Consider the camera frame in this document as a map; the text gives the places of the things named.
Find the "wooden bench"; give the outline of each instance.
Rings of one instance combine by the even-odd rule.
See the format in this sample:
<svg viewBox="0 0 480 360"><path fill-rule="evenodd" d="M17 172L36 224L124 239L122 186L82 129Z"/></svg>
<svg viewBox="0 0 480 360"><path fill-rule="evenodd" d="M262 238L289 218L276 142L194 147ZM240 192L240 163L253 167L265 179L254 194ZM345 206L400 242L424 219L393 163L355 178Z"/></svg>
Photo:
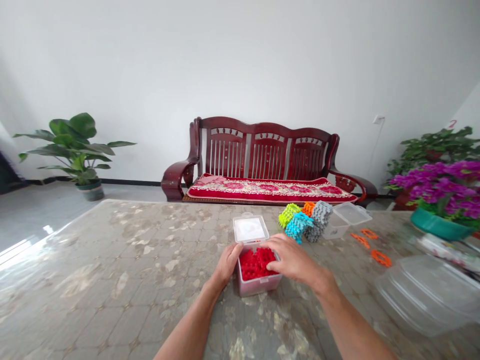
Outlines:
<svg viewBox="0 0 480 360"><path fill-rule="evenodd" d="M188 158L167 168L161 188L169 202L205 201L184 195L182 189L182 179L187 187L193 184L195 165L199 176L209 173L230 178L305 181L333 174L336 186L347 192L359 186L361 195L356 203L366 206L376 198L377 189L364 178L337 170L339 142L338 134L312 127L289 129L272 122L246 124L231 117L197 117L190 123Z"/></svg>

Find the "purple orchid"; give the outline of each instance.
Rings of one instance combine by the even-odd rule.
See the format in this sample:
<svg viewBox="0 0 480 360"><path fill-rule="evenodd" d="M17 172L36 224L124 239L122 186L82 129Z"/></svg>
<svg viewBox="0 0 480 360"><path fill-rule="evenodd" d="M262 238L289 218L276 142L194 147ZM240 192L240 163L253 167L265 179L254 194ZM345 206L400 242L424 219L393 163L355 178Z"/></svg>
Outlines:
<svg viewBox="0 0 480 360"><path fill-rule="evenodd" d="M419 205L432 205L438 215L480 219L480 161L437 162L397 175L390 184L410 189L410 198Z"/></svg>

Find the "potted plant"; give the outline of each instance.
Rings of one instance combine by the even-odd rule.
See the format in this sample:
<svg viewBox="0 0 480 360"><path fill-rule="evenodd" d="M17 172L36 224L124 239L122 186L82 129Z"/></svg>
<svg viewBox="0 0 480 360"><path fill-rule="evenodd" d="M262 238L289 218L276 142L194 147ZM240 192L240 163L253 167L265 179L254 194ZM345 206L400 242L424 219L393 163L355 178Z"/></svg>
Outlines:
<svg viewBox="0 0 480 360"><path fill-rule="evenodd" d="M417 209L411 222L420 230L448 241L465 239L480 228L480 161L425 164L390 184L411 188Z"/></svg>
<svg viewBox="0 0 480 360"><path fill-rule="evenodd" d="M406 145L405 151L399 160L393 159L388 163L387 172L391 177L387 180L386 189L396 195L395 210L415 210L416 205L408 206L409 188L391 186L390 180L396 175L405 175L410 170L417 169L425 164L443 162L452 164L458 161L477 161L480 159L480 146L476 145L480 139L467 136L472 134L472 128L465 128L454 132L453 129L442 129L435 133L426 133L420 139L414 138L402 141Z"/></svg>
<svg viewBox="0 0 480 360"><path fill-rule="evenodd" d="M95 120L88 113L82 112L70 120L54 119L49 123L50 131L36 130L33 134L15 134L13 137L26 136L42 139L51 144L20 153L20 162L29 154L54 157L63 165L42 166L38 169L62 170L75 182L77 189L88 201L102 199L105 194L102 182L95 169L110 169L105 163L111 162L108 156L115 155L112 148L135 145L134 142L114 141L108 144L90 143L89 139L97 134Z"/></svg>

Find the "plastic lid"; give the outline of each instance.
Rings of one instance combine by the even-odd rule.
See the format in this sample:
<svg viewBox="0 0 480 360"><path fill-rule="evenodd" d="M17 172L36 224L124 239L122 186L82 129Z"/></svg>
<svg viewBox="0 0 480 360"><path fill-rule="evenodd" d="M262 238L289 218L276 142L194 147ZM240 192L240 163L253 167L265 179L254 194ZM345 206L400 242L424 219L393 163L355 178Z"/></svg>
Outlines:
<svg viewBox="0 0 480 360"><path fill-rule="evenodd" d="M270 237L262 215L244 212L233 218L233 233L237 243L259 243Z"/></svg>
<svg viewBox="0 0 480 360"><path fill-rule="evenodd" d="M333 212L350 225L358 225L372 220L372 217L361 206L355 206L350 202L333 207Z"/></svg>
<svg viewBox="0 0 480 360"><path fill-rule="evenodd" d="M430 255L403 258L398 264L413 283L437 302L476 319L480 316L477 281Z"/></svg>

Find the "table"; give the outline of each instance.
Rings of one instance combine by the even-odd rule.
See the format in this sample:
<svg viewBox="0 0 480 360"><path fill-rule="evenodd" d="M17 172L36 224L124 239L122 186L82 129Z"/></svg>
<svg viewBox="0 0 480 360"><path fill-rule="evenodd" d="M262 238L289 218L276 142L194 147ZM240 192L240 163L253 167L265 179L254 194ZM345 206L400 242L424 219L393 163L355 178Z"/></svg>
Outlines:
<svg viewBox="0 0 480 360"><path fill-rule="evenodd" d="M261 214L279 232L276 206L104 200L0 270L1 359L146 359L163 341L233 241L232 218ZM410 212L376 211L342 239L304 243L341 291L403 359L474 359L480 329L434 339L400 330L375 300L385 268L350 236L374 231L372 248L392 261L419 254ZM246 298L234 276L212 317L205 359L340 359L309 288L283 278Z"/></svg>

